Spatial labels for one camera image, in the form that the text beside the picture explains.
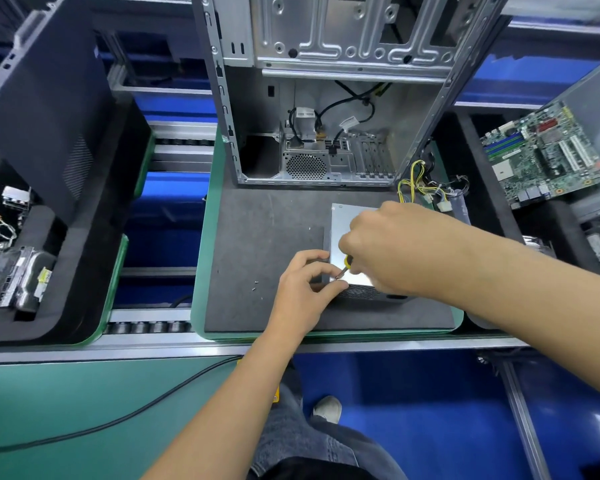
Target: left hand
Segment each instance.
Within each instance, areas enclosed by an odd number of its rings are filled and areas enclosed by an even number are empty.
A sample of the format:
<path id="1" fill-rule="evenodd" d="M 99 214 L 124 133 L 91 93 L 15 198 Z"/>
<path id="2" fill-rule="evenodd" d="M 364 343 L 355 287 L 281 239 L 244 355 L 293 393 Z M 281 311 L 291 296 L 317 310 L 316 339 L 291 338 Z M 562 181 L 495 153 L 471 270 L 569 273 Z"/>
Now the left hand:
<path id="1" fill-rule="evenodd" d="M 299 345 L 304 336 L 317 325 L 320 315 L 331 300 L 349 287 L 347 282 L 337 280 L 320 291 L 313 290 L 310 284 L 312 278 L 321 274 L 336 277 L 341 271 L 332 264 L 314 261 L 328 257 L 329 252 L 323 250 L 296 253 L 280 276 L 266 331 L 277 334 L 282 340 L 293 340 Z"/>

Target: black foam mat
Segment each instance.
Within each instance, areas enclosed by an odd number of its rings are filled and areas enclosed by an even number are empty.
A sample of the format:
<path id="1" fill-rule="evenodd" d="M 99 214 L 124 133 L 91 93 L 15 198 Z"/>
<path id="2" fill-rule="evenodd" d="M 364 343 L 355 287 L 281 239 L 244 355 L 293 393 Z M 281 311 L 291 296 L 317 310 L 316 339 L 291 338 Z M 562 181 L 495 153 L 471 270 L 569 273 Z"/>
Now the black foam mat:
<path id="1" fill-rule="evenodd" d="M 397 197 L 387 191 L 236 188 L 225 175 L 205 331 L 264 330 L 278 279 L 293 255 L 324 247 L 331 204 L 379 207 L 386 200 Z M 336 299 L 316 330 L 453 327 L 451 308 L 430 299 L 398 304 Z"/>

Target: white connector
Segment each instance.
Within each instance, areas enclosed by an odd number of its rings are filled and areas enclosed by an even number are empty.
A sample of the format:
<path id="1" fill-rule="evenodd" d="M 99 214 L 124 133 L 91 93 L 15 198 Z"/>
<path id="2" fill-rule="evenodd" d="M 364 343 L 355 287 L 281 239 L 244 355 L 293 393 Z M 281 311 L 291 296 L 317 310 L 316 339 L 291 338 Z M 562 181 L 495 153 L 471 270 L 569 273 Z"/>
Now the white connector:
<path id="1" fill-rule="evenodd" d="M 438 209 L 440 212 L 451 212 L 451 202 L 448 200 L 438 202 Z"/>

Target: right hand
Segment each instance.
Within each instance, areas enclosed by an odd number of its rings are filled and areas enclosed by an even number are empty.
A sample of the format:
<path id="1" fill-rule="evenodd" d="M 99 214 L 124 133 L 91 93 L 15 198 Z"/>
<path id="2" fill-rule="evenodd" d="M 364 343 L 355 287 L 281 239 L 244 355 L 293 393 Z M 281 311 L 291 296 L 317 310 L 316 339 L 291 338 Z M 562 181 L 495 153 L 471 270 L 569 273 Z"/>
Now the right hand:
<path id="1" fill-rule="evenodd" d="M 481 240 L 489 245 L 495 237 L 420 205 L 390 201 L 360 213 L 350 227 L 339 247 L 353 256 L 353 274 L 365 273 L 388 294 L 440 300 L 458 288 L 466 266 L 478 266 Z"/>

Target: leg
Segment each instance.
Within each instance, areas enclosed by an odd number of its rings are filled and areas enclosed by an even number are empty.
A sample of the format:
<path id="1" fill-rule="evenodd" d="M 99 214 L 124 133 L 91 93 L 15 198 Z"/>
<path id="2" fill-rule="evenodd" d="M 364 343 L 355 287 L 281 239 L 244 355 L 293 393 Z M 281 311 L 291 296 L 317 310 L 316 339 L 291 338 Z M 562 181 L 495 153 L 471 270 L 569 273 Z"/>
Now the leg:
<path id="1" fill-rule="evenodd" d="M 358 465 L 378 480 L 406 480 L 406 475 L 391 455 L 371 438 L 352 428 L 328 422 L 318 414 L 313 414 L 309 423 L 318 431 L 326 433 L 339 443 L 350 447 L 356 455 Z"/>
<path id="2" fill-rule="evenodd" d="M 280 400 L 271 406 L 253 456 L 251 470 L 257 476 L 293 456 L 358 465 L 350 447 L 307 423 L 299 391 L 297 371 L 287 369 L 280 384 Z"/>

